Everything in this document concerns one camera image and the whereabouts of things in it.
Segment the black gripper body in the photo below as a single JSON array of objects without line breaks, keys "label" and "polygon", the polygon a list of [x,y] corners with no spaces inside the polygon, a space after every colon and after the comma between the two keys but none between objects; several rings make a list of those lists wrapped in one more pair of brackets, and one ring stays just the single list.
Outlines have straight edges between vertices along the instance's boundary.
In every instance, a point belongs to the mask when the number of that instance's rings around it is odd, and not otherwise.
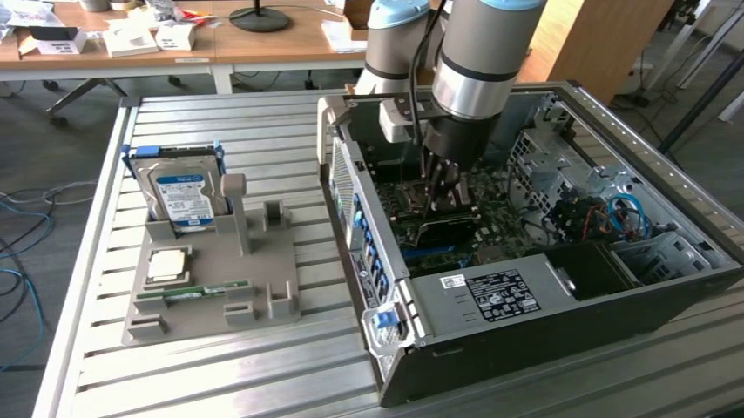
[{"label": "black gripper body", "polygon": [[438,158],[472,165],[484,153],[500,115],[484,119],[439,117],[428,120],[423,145]]}]

